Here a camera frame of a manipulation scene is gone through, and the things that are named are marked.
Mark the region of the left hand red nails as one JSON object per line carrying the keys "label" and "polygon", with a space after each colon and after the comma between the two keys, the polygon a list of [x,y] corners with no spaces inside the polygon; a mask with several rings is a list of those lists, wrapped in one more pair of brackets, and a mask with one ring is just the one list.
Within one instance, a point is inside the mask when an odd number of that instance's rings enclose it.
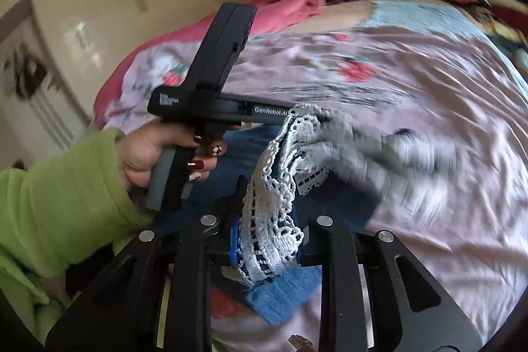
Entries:
{"label": "left hand red nails", "polygon": [[125,187],[146,188],[161,157],[180,148],[191,151],[184,176],[193,182],[206,179],[216,168],[217,158],[226,152],[226,143],[182,124],[151,121],[115,143],[117,168]]}

